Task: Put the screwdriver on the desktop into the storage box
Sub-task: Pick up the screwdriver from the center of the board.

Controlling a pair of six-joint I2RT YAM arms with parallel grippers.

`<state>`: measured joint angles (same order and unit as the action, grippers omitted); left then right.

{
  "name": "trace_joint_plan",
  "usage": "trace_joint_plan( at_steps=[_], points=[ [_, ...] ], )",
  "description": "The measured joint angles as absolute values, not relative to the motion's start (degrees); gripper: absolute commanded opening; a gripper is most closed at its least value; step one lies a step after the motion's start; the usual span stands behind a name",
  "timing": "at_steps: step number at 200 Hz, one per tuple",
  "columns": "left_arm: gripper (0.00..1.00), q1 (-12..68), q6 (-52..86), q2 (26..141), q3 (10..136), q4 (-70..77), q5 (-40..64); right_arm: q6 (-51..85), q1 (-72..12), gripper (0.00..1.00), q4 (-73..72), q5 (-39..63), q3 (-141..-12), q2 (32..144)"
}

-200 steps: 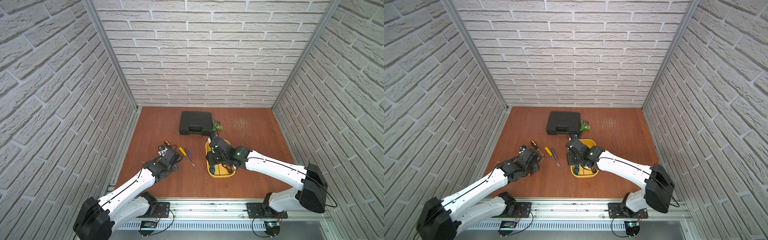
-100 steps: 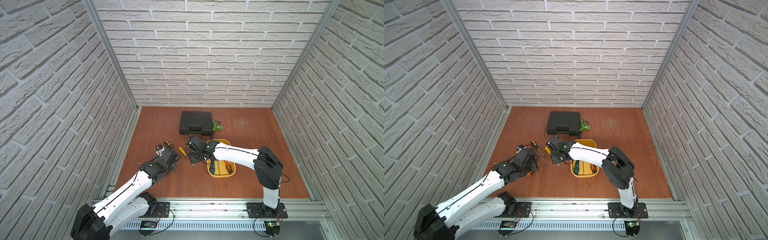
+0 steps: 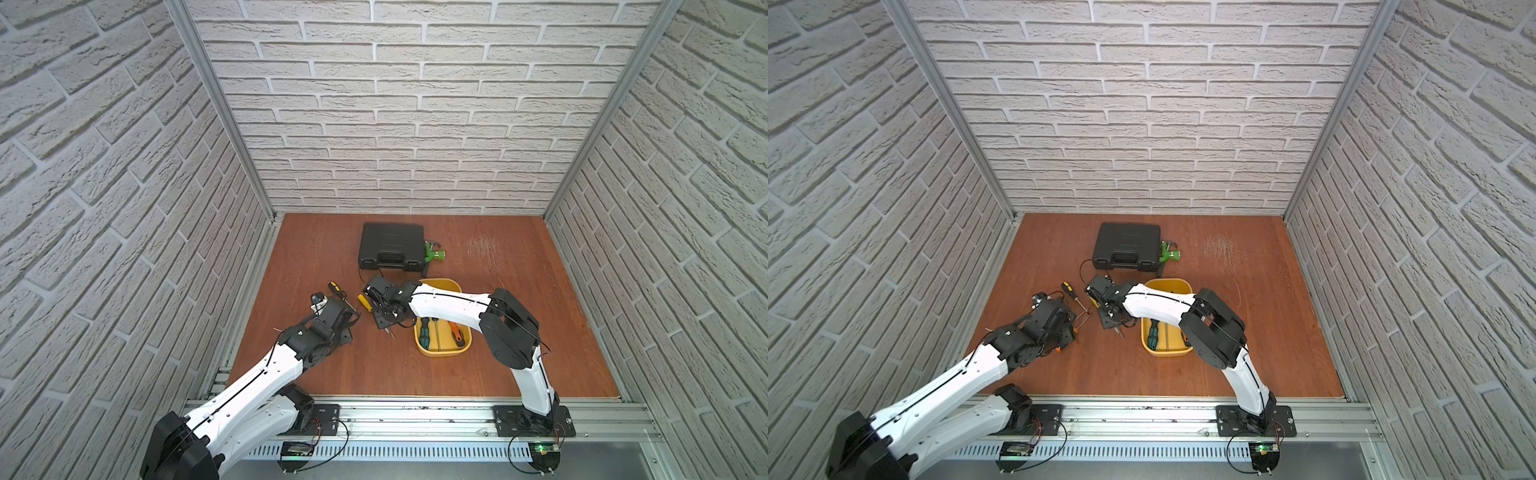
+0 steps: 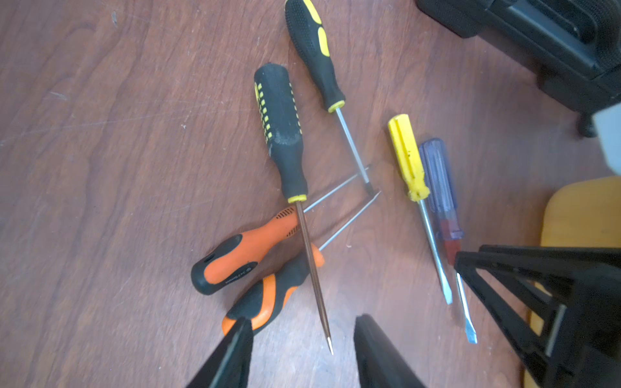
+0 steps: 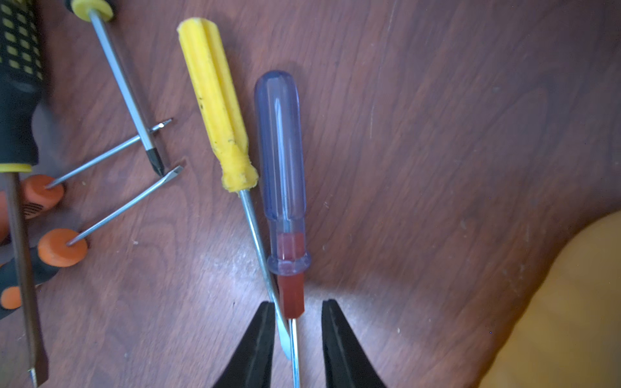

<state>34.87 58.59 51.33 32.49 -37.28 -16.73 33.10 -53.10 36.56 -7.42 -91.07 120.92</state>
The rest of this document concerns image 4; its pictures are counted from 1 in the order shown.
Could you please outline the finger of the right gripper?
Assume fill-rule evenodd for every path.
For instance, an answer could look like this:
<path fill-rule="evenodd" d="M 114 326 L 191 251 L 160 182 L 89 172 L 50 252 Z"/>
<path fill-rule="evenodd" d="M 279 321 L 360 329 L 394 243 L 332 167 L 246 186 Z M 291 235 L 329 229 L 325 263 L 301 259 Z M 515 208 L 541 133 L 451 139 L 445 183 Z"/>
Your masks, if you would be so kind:
<path fill-rule="evenodd" d="M 620 385 L 620 250 L 483 245 L 455 269 L 540 387 Z M 543 320 L 536 333 L 480 271 Z"/>

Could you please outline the blue clear handle screwdriver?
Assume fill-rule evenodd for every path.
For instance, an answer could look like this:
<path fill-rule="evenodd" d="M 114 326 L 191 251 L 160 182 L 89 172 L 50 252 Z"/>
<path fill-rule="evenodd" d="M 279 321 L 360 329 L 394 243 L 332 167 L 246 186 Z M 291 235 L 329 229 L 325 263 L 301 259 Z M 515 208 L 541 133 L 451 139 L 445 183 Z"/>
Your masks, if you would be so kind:
<path fill-rule="evenodd" d="M 467 340 L 471 344 L 477 344 L 477 335 L 472 323 L 463 280 L 454 269 L 456 254 L 461 250 L 463 231 L 458 220 L 458 204 L 446 145 L 443 140 L 436 137 L 423 142 L 419 146 L 419 151 L 425 168 L 425 181 L 430 188 L 434 235 L 442 242 L 446 262 L 450 265 L 451 273 L 455 278 Z"/>

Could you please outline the yellow handle screwdriver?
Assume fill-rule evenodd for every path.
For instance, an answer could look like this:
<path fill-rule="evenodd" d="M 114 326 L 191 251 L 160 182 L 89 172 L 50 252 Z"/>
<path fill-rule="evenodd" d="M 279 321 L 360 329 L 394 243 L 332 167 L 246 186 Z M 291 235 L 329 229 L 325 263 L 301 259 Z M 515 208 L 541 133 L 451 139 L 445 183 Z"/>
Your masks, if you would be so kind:
<path fill-rule="evenodd" d="M 425 170 L 409 115 L 399 114 L 394 116 L 388 122 L 388 129 L 399 163 L 401 176 L 408 188 L 409 200 L 417 203 L 420 209 L 421 219 L 438 272 L 442 294 L 446 304 L 451 305 L 453 302 L 453 293 L 440 259 L 437 242 L 433 235 L 433 225 L 425 202 L 430 196 L 430 189 L 425 183 Z"/>

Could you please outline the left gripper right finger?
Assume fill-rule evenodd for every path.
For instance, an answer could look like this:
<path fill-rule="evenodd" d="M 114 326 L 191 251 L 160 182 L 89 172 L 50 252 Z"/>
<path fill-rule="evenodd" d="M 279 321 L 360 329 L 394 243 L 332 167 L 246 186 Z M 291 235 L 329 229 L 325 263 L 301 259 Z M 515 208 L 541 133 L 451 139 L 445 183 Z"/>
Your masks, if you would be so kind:
<path fill-rule="evenodd" d="M 371 315 L 357 316 L 354 347 L 360 387 L 425 387 Z"/>

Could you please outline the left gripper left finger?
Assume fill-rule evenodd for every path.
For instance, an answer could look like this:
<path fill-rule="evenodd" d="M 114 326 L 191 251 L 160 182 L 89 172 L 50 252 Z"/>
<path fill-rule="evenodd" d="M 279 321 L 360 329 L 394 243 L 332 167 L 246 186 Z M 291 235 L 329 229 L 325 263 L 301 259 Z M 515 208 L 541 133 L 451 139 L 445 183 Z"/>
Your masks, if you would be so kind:
<path fill-rule="evenodd" d="M 187 388 L 247 387 L 253 338 L 251 321 L 241 318 L 225 335 Z"/>

